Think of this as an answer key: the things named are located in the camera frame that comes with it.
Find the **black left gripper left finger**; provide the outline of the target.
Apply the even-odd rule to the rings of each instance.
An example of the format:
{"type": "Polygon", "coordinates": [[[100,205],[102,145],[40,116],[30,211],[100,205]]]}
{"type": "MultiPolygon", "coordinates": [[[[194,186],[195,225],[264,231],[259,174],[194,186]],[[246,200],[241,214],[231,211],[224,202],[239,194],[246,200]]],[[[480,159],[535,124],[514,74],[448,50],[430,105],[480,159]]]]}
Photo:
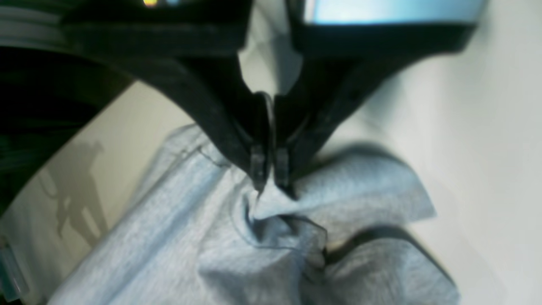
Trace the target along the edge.
{"type": "Polygon", "coordinates": [[[64,19],[79,54],[137,78],[176,103],[262,191],[269,176],[267,95],[244,82],[246,21],[64,19]]]}

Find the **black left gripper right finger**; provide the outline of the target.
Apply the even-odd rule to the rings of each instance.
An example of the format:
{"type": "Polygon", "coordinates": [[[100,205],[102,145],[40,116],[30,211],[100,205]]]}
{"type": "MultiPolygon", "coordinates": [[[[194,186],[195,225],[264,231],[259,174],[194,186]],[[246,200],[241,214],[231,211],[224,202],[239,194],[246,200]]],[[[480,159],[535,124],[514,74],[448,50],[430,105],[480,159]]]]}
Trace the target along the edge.
{"type": "Polygon", "coordinates": [[[274,99],[274,181],[288,194],[333,132],[390,77],[430,56],[459,53],[477,22],[293,23],[302,56],[292,88],[274,99]]]}

